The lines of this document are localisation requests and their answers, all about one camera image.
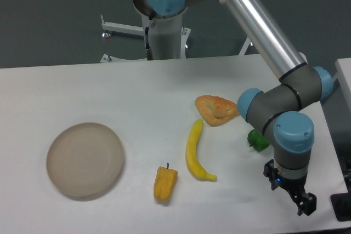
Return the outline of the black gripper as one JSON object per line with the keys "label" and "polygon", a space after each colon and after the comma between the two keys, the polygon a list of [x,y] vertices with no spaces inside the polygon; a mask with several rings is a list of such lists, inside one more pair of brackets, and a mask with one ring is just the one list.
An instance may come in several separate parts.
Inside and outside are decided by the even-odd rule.
{"label": "black gripper", "polygon": [[301,169],[287,169],[276,160],[271,159],[264,165],[263,175],[268,178],[271,189],[278,187],[288,192],[293,202],[297,205],[297,215],[310,216],[316,211],[317,197],[306,193],[304,186],[307,179],[307,166]]}

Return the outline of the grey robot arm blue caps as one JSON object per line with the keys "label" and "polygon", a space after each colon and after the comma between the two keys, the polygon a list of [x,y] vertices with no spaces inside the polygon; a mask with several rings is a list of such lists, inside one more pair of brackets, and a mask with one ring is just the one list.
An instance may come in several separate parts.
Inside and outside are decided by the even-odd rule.
{"label": "grey robot arm blue caps", "polygon": [[[147,18],[143,37],[148,60],[180,58],[180,28],[166,26],[164,33],[151,33],[151,23],[177,18],[200,1],[133,0]],[[280,187],[290,195],[299,214],[310,215],[316,210],[316,196],[307,193],[304,186],[314,125],[301,110],[331,93],[332,77],[322,67],[307,64],[260,0],[218,1],[228,7],[280,82],[268,92],[249,89],[237,102],[239,114],[274,148],[274,158],[265,164],[263,174],[272,189]]]}

